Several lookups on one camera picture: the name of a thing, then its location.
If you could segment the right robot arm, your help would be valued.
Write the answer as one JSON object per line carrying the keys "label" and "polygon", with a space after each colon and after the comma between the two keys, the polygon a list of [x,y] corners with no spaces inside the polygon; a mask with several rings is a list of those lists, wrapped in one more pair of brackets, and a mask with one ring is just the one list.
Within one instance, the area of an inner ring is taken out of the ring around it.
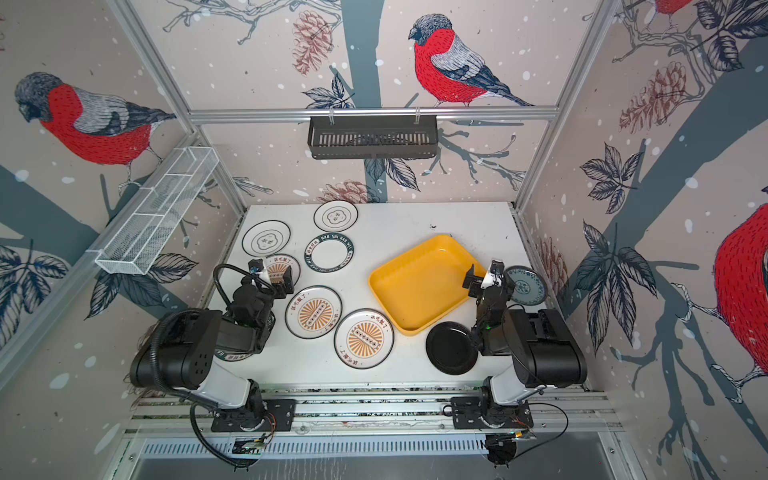
{"label": "right robot arm", "polygon": [[560,313],[527,310],[547,297],[538,273],[494,260],[482,276],[470,268],[462,287],[476,300],[470,338],[478,352],[511,358],[509,367],[483,382],[479,408],[484,417],[520,407],[548,388],[586,380],[585,357]]}

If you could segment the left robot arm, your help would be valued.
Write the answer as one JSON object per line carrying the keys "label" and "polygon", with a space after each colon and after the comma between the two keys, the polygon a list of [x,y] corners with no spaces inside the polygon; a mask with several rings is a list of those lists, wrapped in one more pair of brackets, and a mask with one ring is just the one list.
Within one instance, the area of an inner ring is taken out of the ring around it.
{"label": "left robot arm", "polygon": [[260,387],[220,362],[263,352],[276,324],[274,303],[294,292],[292,274],[291,267],[270,274],[263,259],[246,269],[215,266],[225,308],[189,308],[159,320],[131,363],[131,384],[202,406],[218,419],[259,426],[268,415]]}

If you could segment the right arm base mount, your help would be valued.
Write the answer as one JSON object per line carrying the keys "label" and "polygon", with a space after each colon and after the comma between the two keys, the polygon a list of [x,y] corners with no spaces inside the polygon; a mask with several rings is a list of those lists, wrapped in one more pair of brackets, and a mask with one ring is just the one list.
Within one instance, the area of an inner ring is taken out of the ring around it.
{"label": "right arm base mount", "polygon": [[533,420],[527,404],[503,406],[480,396],[457,396],[443,409],[456,430],[531,429]]}

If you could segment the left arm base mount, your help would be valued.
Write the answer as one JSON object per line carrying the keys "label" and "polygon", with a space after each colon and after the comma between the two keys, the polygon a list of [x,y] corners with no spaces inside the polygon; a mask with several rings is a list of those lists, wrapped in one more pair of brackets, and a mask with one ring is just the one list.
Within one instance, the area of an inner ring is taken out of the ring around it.
{"label": "left arm base mount", "polygon": [[297,402],[294,399],[261,400],[237,409],[214,414],[215,433],[288,432],[292,428]]}

